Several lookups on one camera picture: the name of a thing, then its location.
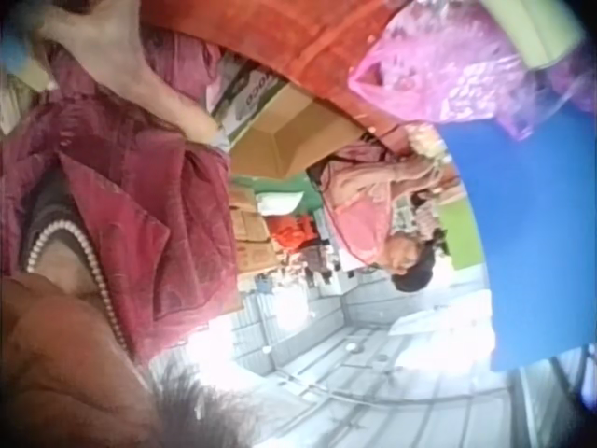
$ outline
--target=white plastic bag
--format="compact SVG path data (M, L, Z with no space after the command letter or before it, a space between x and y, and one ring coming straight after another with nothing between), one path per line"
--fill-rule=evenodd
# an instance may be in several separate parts
M257 195L257 210L264 217L290 215L302 201L303 192L260 193Z

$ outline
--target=woman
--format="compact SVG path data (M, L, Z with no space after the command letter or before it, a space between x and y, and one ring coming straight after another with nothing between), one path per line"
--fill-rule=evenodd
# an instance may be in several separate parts
M1 436L250 446L233 402L189 376L152 388L140 375L236 294L228 142L197 103L218 52L158 31L141 39L138 0L93 4L84 15L19 11L63 49L51 58L60 88L0 147L1 267L12 276Z
M398 290L415 292L429 284L434 250L444 236L428 194L440 179L437 163L422 156L399 161L379 144L359 142L310 175L352 255L385 269Z

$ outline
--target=red jacket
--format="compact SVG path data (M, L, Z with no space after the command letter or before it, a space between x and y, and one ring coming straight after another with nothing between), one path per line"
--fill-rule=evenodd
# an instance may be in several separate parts
M201 41L144 32L169 84L199 99L219 52ZM2 274L18 270L22 199L58 162L95 244L133 358L147 362L217 316L236 296L228 157L188 151L136 106L102 91L65 52L61 88L0 145Z

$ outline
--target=blue fabric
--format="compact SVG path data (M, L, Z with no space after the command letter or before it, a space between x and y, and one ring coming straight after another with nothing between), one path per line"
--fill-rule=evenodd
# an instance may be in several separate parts
M595 117L565 105L528 139L439 127L469 193L493 293L493 369L594 342Z

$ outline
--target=pink plastic bag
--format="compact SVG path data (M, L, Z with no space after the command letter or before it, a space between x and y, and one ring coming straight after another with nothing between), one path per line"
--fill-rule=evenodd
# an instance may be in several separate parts
M553 90L570 98L580 110L595 113L597 108L595 48L585 42L547 70Z
M371 70L377 83L364 80ZM404 121L498 118L517 138L528 135L533 122L534 81L478 4L452 5L438 14L411 3L388 24L348 83Z

